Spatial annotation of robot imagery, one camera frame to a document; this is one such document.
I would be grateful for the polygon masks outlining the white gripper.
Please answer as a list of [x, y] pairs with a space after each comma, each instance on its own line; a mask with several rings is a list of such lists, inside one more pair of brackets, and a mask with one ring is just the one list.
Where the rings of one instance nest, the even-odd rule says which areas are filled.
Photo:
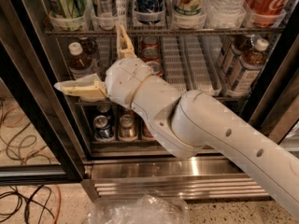
[[79, 97], [84, 102], [97, 102], [108, 96], [112, 102], [129, 107], [135, 91], [153, 71], [141, 59], [136, 58], [133, 43], [122, 24], [116, 25], [116, 32], [120, 60], [107, 69], [105, 83], [97, 74], [92, 74], [76, 80], [57, 82], [54, 88], [65, 95]]

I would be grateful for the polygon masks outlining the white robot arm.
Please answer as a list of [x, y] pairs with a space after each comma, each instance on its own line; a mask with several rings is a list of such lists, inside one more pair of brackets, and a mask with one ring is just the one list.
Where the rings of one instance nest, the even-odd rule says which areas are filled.
[[136, 112], [151, 135], [177, 158], [210, 146], [236, 164], [294, 217], [299, 217], [299, 159], [256, 131], [212, 96], [178, 91], [135, 55], [118, 24], [119, 59], [104, 80], [92, 74], [58, 82], [55, 88], [87, 101], [109, 98]]

